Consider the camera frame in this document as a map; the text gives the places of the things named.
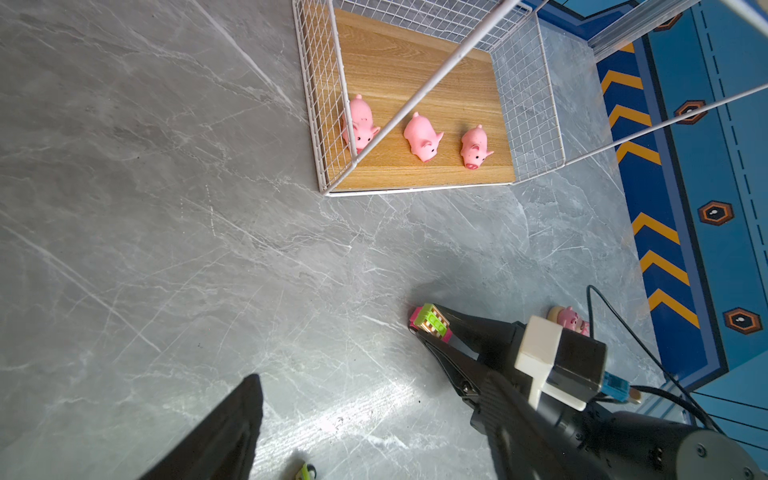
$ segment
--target wire basket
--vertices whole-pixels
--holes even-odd
[[[354,135],[351,148],[341,135],[343,119],[351,120],[351,113],[334,8],[459,43],[496,4],[494,0],[293,0],[322,194],[341,194],[333,188],[359,161],[352,153],[356,151]],[[562,135],[537,15],[526,5],[514,7],[475,47],[492,58],[514,159],[514,183],[561,167],[565,162]]]

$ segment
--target white wire cage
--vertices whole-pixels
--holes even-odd
[[[455,43],[464,42],[476,29],[482,28],[487,33],[474,47],[491,55],[515,170],[515,180],[501,184],[529,180],[564,165],[562,134],[538,17],[527,5],[512,2],[511,9],[507,8],[505,15],[492,18],[490,13],[498,4],[496,0],[293,0],[310,131],[322,194],[349,196],[474,186],[334,191],[375,148],[376,140],[380,140],[372,141],[369,148],[356,154],[351,127],[349,146],[342,137],[344,126],[351,125],[352,118],[336,27],[337,8]],[[421,98],[432,87],[425,84]],[[406,109],[407,105],[389,124],[394,127],[402,120],[410,111],[410,108]],[[388,129],[389,124],[377,136],[386,135],[391,130]]]

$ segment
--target pig toy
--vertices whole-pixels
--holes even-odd
[[[549,310],[547,319],[551,322],[555,322],[564,329],[573,330],[581,335],[589,336],[589,322],[584,321],[578,313],[576,313],[572,306],[563,308],[561,306],[553,306]]]
[[[488,151],[488,135],[482,125],[472,128],[462,137],[462,157],[464,166],[469,170],[477,170],[482,162],[492,154]]]
[[[422,162],[428,162],[437,155],[437,146],[444,133],[436,134],[427,117],[419,115],[417,111],[413,113],[413,118],[408,122],[402,136],[411,144],[411,153]]]
[[[362,95],[358,94],[349,101],[349,109],[352,112],[352,129],[355,132],[355,148],[357,153],[360,153],[363,148],[366,147],[368,142],[371,141],[373,135],[379,133],[381,127],[373,126],[373,113],[371,107],[368,106],[365,100],[362,99]],[[349,143],[349,133],[346,129],[346,118],[342,117],[342,131],[341,136],[344,141]]]

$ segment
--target pink pig toy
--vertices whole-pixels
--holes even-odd
[[[462,137],[462,157],[464,166],[469,170],[477,170],[482,162],[492,154],[488,151],[488,135],[482,125],[472,128]]]
[[[443,131],[436,134],[427,117],[422,117],[417,111],[413,113],[413,118],[408,122],[402,136],[411,144],[411,153],[422,162],[428,162],[437,155],[437,146],[444,133]]]
[[[373,113],[371,107],[368,106],[365,100],[362,99],[362,95],[358,94],[349,101],[349,109],[352,112],[352,129],[355,132],[355,148],[357,153],[360,153],[363,148],[366,147],[368,142],[371,141],[373,135],[379,133],[381,127],[373,126]],[[349,133],[346,129],[346,119],[342,117],[342,131],[341,136],[344,141],[349,143]]]
[[[553,306],[549,310],[547,319],[550,322],[555,322],[564,329],[573,330],[581,335],[589,336],[589,322],[584,321],[578,313],[576,313],[572,306],[563,308],[561,306]]]

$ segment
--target yellow chevron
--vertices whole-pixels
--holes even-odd
[[[636,121],[638,124],[647,125],[650,127],[650,115],[644,114],[641,111],[632,110],[629,107],[623,105],[616,105],[614,110],[608,115],[608,122],[611,124],[611,128],[616,124],[619,117],[629,118],[632,121]]]
[[[675,311],[678,315],[682,316],[684,319],[691,322],[696,328],[700,329],[699,327],[699,317],[696,316],[696,313],[691,312],[689,309],[685,308],[685,305],[678,302],[671,296],[667,295],[666,293],[662,292],[661,290],[656,290],[653,295],[648,297],[648,305],[650,306],[650,309],[653,310],[660,304],[664,304],[668,307],[670,307],[672,310]]]
[[[640,215],[637,215],[637,218],[635,218],[632,222],[632,230],[634,231],[634,234],[637,235],[637,232],[639,232],[643,227],[648,227],[654,232],[660,235],[664,235],[666,238],[680,245],[680,237],[677,235],[677,232],[674,229],[667,227],[659,220],[651,218],[646,214],[640,213]]]
[[[642,157],[647,161],[654,162],[656,165],[661,165],[661,156],[652,151],[650,148],[643,147],[642,145],[635,144],[633,142],[624,142],[621,144],[618,150],[616,150],[616,158],[619,163],[624,159],[627,154],[635,154],[638,157]]]
[[[688,282],[688,274],[685,273],[685,270],[663,258],[658,253],[648,250],[645,255],[643,255],[643,258],[640,259],[640,268],[645,271],[648,270],[648,267],[651,265],[658,265],[663,271],[690,286],[690,283]]]
[[[605,94],[605,92],[608,90],[608,87],[611,86],[611,83],[614,82],[627,85],[628,87],[640,88],[641,90],[643,89],[643,81],[640,79],[640,77],[635,77],[634,75],[628,75],[619,71],[609,70],[603,77],[603,81],[601,83],[603,86],[603,94]]]

